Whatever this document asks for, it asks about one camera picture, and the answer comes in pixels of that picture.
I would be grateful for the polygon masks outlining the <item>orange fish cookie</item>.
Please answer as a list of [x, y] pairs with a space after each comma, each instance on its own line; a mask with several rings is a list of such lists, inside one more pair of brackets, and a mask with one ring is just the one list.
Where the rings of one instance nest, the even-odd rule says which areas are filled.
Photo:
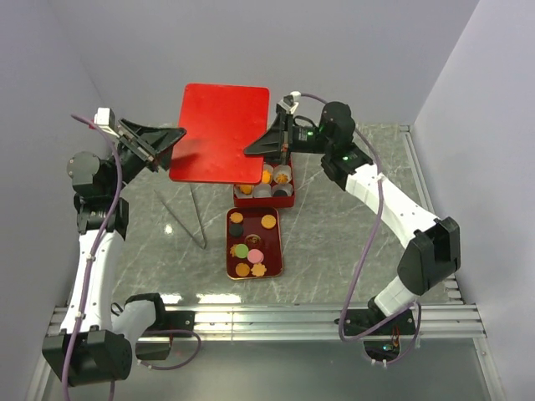
[[252, 185], [239, 185], [238, 188], [244, 195], [251, 195], [253, 191]]
[[273, 176], [270, 170], [262, 171], [262, 183], [270, 185], [272, 182]]

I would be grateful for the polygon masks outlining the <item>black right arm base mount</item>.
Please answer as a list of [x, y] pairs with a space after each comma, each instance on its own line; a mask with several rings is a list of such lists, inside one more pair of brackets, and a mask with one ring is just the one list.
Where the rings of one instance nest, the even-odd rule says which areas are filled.
[[394, 317], [384, 317], [371, 309], [349, 309], [343, 321], [336, 319], [339, 338], [348, 343], [354, 338], [363, 341], [365, 357], [372, 364], [391, 365], [403, 358], [416, 345], [421, 326], [421, 310], [410, 308]]

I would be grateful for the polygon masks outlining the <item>red box lid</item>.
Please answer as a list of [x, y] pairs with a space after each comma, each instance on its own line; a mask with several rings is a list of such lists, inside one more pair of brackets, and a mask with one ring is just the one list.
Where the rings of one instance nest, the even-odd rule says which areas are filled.
[[186, 135], [174, 146], [169, 177], [175, 182], [255, 185], [262, 156], [244, 150], [268, 128], [269, 89], [189, 83], [178, 125]]

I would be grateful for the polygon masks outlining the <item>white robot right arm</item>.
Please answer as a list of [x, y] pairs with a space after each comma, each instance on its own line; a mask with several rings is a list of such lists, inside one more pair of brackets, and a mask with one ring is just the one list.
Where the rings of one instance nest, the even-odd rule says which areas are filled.
[[281, 165], [293, 153], [320, 155], [326, 176], [395, 234], [404, 253], [395, 278], [369, 302], [368, 313], [370, 328], [387, 333], [397, 323], [396, 313], [459, 270], [460, 227], [415, 203], [385, 176], [374, 150], [360, 149], [354, 141], [359, 130], [347, 104], [324, 101], [317, 124], [306, 119], [299, 125], [296, 111], [303, 96], [298, 91], [284, 96], [271, 126], [244, 153]]

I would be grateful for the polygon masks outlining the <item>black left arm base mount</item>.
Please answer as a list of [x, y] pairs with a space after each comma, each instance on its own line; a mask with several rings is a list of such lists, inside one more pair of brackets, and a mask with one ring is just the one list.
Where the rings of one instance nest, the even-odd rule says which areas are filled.
[[166, 312], [159, 327], [148, 328], [135, 345], [135, 355], [141, 361], [164, 361], [179, 339], [193, 338], [196, 313], [191, 310]]

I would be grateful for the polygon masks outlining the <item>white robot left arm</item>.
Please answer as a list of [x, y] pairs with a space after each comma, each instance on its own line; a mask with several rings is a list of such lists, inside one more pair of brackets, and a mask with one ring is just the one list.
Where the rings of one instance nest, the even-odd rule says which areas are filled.
[[104, 137], [111, 155], [103, 159], [81, 151], [67, 165], [77, 213], [79, 264], [59, 332], [47, 336], [42, 347], [65, 388], [126, 379], [141, 335], [157, 336], [167, 328], [168, 315], [158, 293], [128, 298], [124, 311], [113, 316], [112, 277], [130, 215], [121, 191], [142, 170], [168, 170], [173, 146], [186, 135], [183, 128], [116, 121], [110, 109], [99, 109], [94, 121], [80, 121]]

